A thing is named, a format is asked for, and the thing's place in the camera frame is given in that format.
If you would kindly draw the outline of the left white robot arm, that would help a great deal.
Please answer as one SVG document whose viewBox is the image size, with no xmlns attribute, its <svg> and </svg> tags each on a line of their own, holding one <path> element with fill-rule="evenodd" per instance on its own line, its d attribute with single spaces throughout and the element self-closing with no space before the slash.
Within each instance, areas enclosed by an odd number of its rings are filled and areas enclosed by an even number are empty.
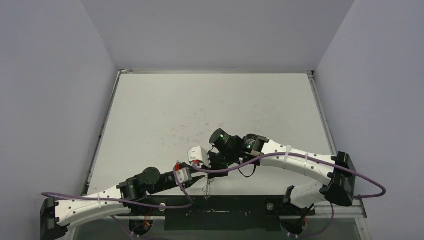
<svg viewBox="0 0 424 240">
<path fill-rule="evenodd" d="M 193 200 L 188 196 L 186 189 L 203 179 L 202 175 L 192 176 L 194 172 L 194 169 L 185 163 L 177 164 L 173 171 L 166 173 L 160 173 L 155 167 L 148 167 L 124 182 L 86 196 L 43 192 L 45 200 L 40 209 L 40 239 L 60 239 L 70 229 L 104 217 L 132 213 L 141 216 L 149 209 L 190 208 Z M 149 196 L 173 188 L 180 188 L 189 203 L 154 205 L 149 200 Z"/>
</svg>

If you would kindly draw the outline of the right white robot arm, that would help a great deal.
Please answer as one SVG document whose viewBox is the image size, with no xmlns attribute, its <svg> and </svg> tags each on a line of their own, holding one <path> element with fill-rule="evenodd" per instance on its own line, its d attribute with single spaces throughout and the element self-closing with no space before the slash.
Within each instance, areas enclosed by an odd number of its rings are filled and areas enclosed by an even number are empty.
<svg viewBox="0 0 424 240">
<path fill-rule="evenodd" d="M 341 207 L 353 205 L 356 168 L 345 152 L 312 154 L 256 134 L 231 136 L 221 128 L 211 135 L 209 143 L 218 151 L 209 156 L 212 170 L 261 157 L 253 162 L 254 166 L 274 167 L 311 178 L 313 181 L 308 184 L 287 188 L 282 207 L 290 215 L 324 201 Z"/>
</svg>

